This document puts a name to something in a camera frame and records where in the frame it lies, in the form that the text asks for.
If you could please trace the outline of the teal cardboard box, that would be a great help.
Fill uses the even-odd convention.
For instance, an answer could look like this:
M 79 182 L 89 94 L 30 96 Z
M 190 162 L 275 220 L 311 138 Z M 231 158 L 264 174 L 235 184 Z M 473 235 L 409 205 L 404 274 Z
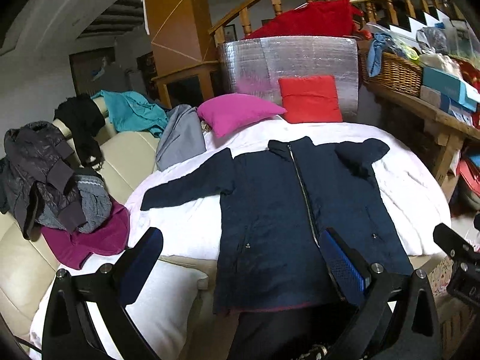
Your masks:
M 422 85 L 439 91 L 462 107 L 475 112 L 479 105 L 479 91 L 463 79 L 432 67 L 424 67 Z

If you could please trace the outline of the cream leather sofa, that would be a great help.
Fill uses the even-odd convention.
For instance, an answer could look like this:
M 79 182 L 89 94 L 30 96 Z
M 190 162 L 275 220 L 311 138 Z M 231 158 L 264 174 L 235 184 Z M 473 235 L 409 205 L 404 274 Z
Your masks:
M 130 194 L 156 169 L 158 140 L 149 132 L 118 133 L 107 118 L 102 97 L 95 103 L 106 125 L 96 136 L 103 153 L 99 170 L 109 194 L 118 203 L 126 203 Z M 43 238 L 26 241 L 17 221 L 8 213 L 1 215 L 1 317 L 11 332 L 29 339 L 32 318 L 55 277 L 59 266 Z

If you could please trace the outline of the dark grey puffer jacket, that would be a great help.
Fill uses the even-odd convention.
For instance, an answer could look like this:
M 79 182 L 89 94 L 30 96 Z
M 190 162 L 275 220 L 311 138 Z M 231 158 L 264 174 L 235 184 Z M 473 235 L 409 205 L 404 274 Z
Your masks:
M 12 128 L 4 136 L 1 159 L 1 196 L 24 239 L 42 211 L 73 232 L 86 224 L 75 172 L 67 159 L 73 149 L 52 123 L 37 121 Z

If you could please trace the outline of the grey garment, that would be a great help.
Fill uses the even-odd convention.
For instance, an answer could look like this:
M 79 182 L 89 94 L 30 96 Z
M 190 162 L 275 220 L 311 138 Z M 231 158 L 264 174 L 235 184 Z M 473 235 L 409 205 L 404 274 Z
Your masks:
M 155 163 L 161 172 L 206 151 L 196 107 L 180 104 L 172 108 L 167 116 L 168 124 L 155 154 Z

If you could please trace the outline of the blue cloth in basket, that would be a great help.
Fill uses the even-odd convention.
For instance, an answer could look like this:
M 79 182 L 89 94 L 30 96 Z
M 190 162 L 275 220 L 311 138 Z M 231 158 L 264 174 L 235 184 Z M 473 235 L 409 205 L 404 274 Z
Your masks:
M 393 38 L 387 33 L 374 33 L 367 54 L 368 77 L 376 77 L 382 70 L 383 52 L 393 44 Z

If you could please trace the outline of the orange wooden cabinet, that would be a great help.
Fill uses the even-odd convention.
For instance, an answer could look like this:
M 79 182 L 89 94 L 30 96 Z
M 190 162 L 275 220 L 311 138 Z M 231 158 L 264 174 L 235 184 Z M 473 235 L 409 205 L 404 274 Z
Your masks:
M 144 0 L 160 101 L 193 107 L 214 96 L 218 69 L 208 0 Z

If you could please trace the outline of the magenta pillow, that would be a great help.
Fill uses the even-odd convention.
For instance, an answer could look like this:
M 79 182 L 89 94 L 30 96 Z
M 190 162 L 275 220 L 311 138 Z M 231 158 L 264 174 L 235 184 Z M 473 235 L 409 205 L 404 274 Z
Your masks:
M 216 137 L 224 137 L 287 110 L 274 102 L 250 94 L 225 94 L 202 103 L 197 113 Z

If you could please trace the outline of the teal garment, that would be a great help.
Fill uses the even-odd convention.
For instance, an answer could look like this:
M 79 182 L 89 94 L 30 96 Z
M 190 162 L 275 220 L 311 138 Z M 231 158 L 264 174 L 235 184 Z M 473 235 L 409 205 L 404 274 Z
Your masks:
M 148 132 L 160 138 L 168 125 L 165 110 L 138 92 L 100 90 L 91 98 L 103 98 L 108 118 L 118 133 Z

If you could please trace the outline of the red pillow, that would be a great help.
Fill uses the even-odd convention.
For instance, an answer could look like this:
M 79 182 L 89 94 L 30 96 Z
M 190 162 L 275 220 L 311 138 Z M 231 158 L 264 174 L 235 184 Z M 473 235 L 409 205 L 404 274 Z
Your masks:
M 291 124 L 341 123 L 333 76 L 282 77 L 278 80 L 283 118 Z

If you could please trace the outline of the wooden shelf table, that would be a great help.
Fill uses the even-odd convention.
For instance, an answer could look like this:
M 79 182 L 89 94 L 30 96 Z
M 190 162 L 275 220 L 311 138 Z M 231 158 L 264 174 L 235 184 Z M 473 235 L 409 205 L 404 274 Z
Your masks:
M 383 100 L 392 102 L 438 127 L 435 144 L 440 147 L 440 150 L 433 163 L 432 174 L 440 185 L 444 184 L 454 154 L 462 149 L 465 140 L 479 143 L 478 129 L 458 121 L 418 97 L 402 94 L 377 84 L 367 84 L 366 88 Z

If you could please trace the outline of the black garment on sofa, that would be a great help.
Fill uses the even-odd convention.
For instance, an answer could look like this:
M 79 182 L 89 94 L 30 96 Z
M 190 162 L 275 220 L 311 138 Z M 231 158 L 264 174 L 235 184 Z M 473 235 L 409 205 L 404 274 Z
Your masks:
M 103 154 L 95 137 L 105 120 L 94 100 L 88 94 L 68 97 L 55 109 L 54 116 L 70 130 L 80 164 L 90 168 L 100 165 Z

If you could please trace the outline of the silver foil insulation panel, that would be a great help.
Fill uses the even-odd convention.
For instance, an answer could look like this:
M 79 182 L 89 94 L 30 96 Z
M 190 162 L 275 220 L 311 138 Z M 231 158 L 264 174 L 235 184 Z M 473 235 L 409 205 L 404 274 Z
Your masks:
M 360 73 L 352 38 L 262 37 L 223 43 L 217 49 L 227 92 L 280 105 L 279 79 L 330 75 L 335 78 L 343 119 L 356 121 Z

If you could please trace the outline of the navy blue puffer jacket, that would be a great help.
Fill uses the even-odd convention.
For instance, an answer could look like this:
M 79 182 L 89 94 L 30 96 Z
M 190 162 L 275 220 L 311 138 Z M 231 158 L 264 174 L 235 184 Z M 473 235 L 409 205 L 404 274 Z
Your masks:
M 141 209 L 219 197 L 216 314 L 326 303 L 335 294 L 318 249 L 326 228 L 370 263 L 403 275 L 413 270 L 373 169 L 388 150 L 374 138 L 315 145 L 309 137 L 272 140 L 264 151 L 239 156 L 224 149 L 148 189 Z

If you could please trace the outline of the white bed cover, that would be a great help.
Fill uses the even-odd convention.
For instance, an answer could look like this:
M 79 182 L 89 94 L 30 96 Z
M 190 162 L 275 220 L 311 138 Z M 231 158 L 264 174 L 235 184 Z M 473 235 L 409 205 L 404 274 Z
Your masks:
M 447 200 L 422 161 L 403 143 L 383 130 L 364 124 L 289 124 L 280 117 L 244 127 L 230 136 L 204 134 L 205 153 L 156 169 L 130 194 L 123 205 L 130 213 L 129 242 L 137 242 L 150 226 L 164 237 L 160 267 L 147 282 L 140 299 L 130 306 L 149 342 L 166 359 L 225 359 L 237 320 L 212 312 L 216 260 L 221 241 L 218 197 L 200 198 L 172 208 L 139 210 L 150 187 L 193 172 L 223 149 L 233 155 L 265 150 L 270 140 L 293 141 L 310 137 L 319 144 L 384 141 L 388 153 L 373 165 L 383 203 L 415 267 L 439 252 L 433 242 L 434 226 L 451 220 Z

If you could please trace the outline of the wicker basket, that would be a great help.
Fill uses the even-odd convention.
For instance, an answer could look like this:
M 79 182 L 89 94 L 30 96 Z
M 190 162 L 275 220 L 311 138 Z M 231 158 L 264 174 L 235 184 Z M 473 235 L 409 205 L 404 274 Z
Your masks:
M 374 84 L 401 94 L 420 96 L 423 77 L 422 67 L 409 62 L 405 58 L 384 52 L 380 73 L 370 77 L 367 72 L 367 54 L 368 52 L 364 50 L 359 52 L 362 80 L 366 85 Z

